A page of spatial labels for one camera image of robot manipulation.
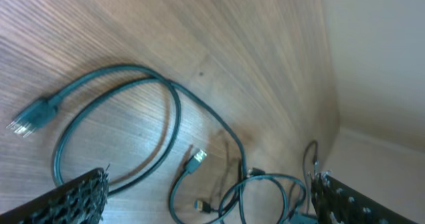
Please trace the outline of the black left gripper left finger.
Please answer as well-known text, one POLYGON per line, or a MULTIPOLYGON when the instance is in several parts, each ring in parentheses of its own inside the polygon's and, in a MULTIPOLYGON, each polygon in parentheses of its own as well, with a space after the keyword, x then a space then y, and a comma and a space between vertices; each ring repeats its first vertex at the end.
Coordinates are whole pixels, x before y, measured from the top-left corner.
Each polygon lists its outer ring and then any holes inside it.
POLYGON ((55 189, 1 214, 2 223, 99 224, 107 204, 108 174, 95 168, 55 189))

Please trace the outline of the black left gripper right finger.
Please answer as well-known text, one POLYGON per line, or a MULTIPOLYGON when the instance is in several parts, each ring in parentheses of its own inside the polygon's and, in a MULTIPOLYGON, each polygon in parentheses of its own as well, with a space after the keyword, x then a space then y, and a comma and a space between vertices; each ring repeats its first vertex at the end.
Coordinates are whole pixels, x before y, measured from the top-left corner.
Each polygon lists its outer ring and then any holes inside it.
POLYGON ((413 224, 328 173, 311 178, 310 198, 319 224, 413 224))

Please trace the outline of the black USB cable gold plug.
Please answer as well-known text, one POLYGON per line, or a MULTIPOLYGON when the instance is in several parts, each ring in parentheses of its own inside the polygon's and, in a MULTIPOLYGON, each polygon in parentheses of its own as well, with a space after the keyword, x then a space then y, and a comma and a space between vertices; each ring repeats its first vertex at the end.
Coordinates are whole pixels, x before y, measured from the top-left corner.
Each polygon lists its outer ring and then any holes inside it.
POLYGON ((305 148, 302 158, 302 173, 306 188, 305 198, 305 214, 309 213, 311 202, 311 174, 307 171, 307 164, 313 167, 313 175, 315 175, 318 166, 318 141, 312 140, 305 148))

